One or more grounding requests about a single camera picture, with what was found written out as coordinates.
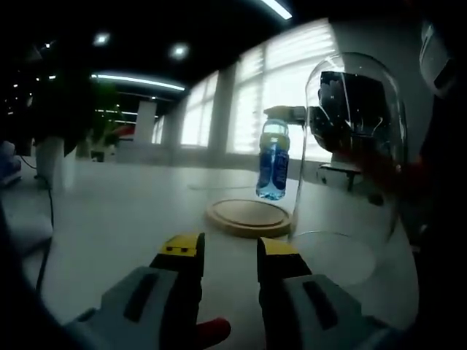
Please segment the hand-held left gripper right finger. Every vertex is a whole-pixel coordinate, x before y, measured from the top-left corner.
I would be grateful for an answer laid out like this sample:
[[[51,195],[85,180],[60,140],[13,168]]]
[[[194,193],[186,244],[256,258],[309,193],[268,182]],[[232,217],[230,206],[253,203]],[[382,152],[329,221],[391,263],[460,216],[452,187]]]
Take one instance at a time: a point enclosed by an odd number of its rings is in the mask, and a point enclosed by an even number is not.
[[[366,316],[290,244],[257,240],[259,303],[267,349],[399,349],[402,334]]]

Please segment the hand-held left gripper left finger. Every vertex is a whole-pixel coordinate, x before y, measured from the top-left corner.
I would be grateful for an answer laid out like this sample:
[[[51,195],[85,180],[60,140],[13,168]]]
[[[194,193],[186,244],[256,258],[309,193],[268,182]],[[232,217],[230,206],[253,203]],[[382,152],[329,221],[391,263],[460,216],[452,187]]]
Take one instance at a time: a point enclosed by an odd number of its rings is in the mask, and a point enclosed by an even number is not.
[[[172,237],[150,265],[135,268],[66,330],[81,349],[190,349],[204,251],[204,233]]]

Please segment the person's right hand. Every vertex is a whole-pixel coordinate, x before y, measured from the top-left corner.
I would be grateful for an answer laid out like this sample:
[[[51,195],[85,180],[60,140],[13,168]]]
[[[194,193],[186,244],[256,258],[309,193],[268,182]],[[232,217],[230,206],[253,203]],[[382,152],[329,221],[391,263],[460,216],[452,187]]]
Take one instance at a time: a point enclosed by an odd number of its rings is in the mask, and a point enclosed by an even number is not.
[[[317,143],[326,151],[346,162],[361,164],[366,152],[366,139],[349,128],[329,128],[314,134]]]

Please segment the person's left hand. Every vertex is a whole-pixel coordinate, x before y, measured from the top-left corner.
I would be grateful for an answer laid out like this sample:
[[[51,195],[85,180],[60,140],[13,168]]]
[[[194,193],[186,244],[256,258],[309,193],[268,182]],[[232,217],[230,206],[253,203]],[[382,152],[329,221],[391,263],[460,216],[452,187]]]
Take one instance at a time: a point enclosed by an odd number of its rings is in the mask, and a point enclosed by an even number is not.
[[[218,317],[196,325],[197,342],[200,346],[213,346],[228,338],[231,324],[227,319]]]

